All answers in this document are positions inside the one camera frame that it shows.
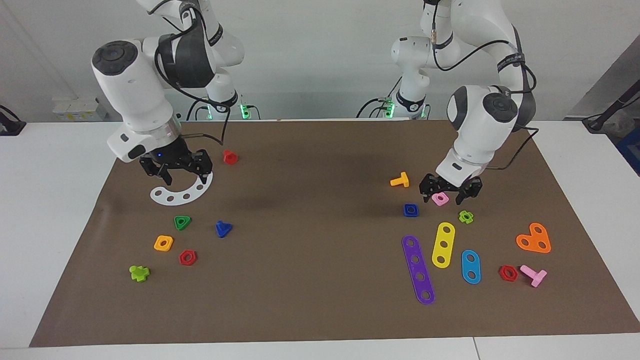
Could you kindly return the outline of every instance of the yellow bar with holes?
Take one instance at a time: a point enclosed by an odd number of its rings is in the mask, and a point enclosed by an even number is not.
[[[456,228],[448,222],[443,222],[438,226],[436,243],[433,245],[431,262],[441,269],[449,266],[451,262],[451,252],[453,251],[453,239],[456,237]]]

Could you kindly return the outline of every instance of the pink toy piece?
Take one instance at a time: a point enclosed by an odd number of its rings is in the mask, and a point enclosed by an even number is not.
[[[532,279],[531,286],[533,286],[534,288],[537,288],[538,285],[540,285],[540,283],[542,282],[542,279],[544,279],[545,276],[547,276],[546,271],[540,270],[540,272],[535,272],[532,268],[528,267],[527,265],[522,265],[520,267],[520,271]]]
[[[449,197],[445,193],[435,193],[431,196],[431,200],[433,200],[437,206],[443,206],[449,202]]]

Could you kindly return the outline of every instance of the purple toy strip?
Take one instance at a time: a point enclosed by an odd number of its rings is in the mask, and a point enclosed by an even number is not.
[[[406,264],[411,274],[416,299],[423,305],[433,304],[436,300],[436,295],[435,292],[433,292],[431,279],[429,278],[427,266],[422,257],[418,239],[414,236],[405,236],[402,239],[402,247],[404,249]]]

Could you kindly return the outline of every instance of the red toy piece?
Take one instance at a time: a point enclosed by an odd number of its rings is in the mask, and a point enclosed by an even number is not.
[[[226,164],[233,165],[238,162],[238,155],[231,150],[225,150],[222,152],[222,158]]]
[[[518,279],[518,271],[511,265],[504,265],[500,268],[500,277],[502,280],[514,282]]]
[[[180,259],[180,264],[186,266],[193,265],[193,263],[198,259],[196,252],[190,249],[183,251],[178,258]]]

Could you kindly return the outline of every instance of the blue triangle toy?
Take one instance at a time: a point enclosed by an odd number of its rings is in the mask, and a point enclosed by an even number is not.
[[[218,233],[218,237],[221,239],[224,238],[233,228],[233,225],[224,223],[222,220],[216,222],[216,232]]]

